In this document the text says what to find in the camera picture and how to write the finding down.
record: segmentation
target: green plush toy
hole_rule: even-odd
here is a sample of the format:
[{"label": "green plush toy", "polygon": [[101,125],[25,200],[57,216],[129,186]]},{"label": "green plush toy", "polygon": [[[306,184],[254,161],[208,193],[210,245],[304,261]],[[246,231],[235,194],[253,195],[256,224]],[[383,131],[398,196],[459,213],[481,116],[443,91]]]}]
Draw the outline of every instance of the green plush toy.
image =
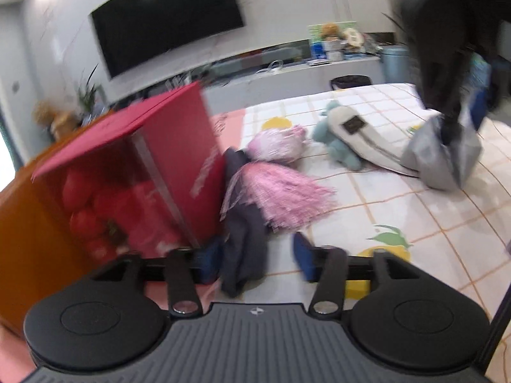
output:
[{"label": "green plush toy", "polygon": [[347,169],[359,171],[363,166],[360,157],[343,141],[332,134],[328,128],[328,112],[339,106],[341,106],[341,104],[338,101],[330,101],[326,105],[326,111],[322,113],[326,118],[316,124],[312,133],[312,139],[326,144],[326,150],[330,157],[339,161]]}]

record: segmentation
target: stuffed animal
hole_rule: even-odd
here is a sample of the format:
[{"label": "stuffed animal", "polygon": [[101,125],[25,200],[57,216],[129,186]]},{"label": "stuffed animal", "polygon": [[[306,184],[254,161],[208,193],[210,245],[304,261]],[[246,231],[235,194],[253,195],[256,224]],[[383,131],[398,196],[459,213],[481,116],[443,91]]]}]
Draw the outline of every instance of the stuffed animal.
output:
[{"label": "stuffed animal", "polygon": [[348,41],[351,47],[362,47],[364,44],[364,36],[355,28],[347,28],[343,30],[342,37]]},{"label": "stuffed animal", "polygon": [[314,127],[312,139],[317,142],[326,144],[326,150],[330,157],[339,161],[347,169],[352,171],[359,171],[362,169],[362,160],[353,152],[343,141],[337,138],[328,128],[328,112],[334,108],[341,106],[338,101],[330,101],[326,105],[326,111],[321,113],[326,118],[321,120]]},{"label": "stuffed animal", "polygon": [[339,39],[339,27],[335,23],[327,23],[321,26],[321,38],[323,40]]},{"label": "stuffed animal", "polygon": [[50,128],[56,141],[67,137],[78,128],[78,119],[73,112],[60,111],[49,101],[38,102],[32,111],[32,117],[38,125]]},{"label": "stuffed animal", "polygon": [[111,222],[126,235],[129,248],[146,258],[162,257],[186,243],[152,180],[126,184],[106,179],[99,166],[74,165],[62,188],[62,203],[72,214],[70,230],[94,258],[103,263],[116,257],[109,240]]}]

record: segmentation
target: pink pom-pom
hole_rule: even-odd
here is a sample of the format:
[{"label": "pink pom-pom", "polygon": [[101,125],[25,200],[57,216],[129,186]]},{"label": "pink pom-pom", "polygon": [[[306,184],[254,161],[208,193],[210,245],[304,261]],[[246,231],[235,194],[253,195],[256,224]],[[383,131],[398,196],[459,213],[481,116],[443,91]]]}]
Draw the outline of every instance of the pink pom-pom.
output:
[{"label": "pink pom-pom", "polygon": [[[231,204],[237,181],[243,180],[243,197]],[[234,175],[225,195],[222,214],[241,199],[255,203],[274,229],[297,230],[334,207],[334,191],[310,177],[279,164],[253,162]]]},{"label": "pink pom-pom", "polygon": [[253,160],[292,163],[303,154],[305,136],[305,128],[300,125],[285,130],[272,128],[256,134],[246,152]]}]

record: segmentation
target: window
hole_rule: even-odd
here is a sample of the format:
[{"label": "window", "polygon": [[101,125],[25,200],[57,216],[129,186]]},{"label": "window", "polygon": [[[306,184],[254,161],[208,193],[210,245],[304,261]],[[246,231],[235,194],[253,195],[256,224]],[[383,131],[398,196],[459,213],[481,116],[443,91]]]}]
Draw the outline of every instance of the window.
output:
[{"label": "window", "polygon": [[4,138],[0,136],[0,191],[14,178],[14,164]]}]

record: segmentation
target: toy box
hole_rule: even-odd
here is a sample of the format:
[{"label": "toy box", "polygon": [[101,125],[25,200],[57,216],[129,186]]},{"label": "toy box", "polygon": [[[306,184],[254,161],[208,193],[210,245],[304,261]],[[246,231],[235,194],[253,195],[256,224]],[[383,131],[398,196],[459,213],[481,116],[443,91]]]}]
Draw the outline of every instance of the toy box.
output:
[{"label": "toy box", "polygon": [[34,171],[97,260],[159,257],[221,230],[224,162],[196,84],[93,126]]}]

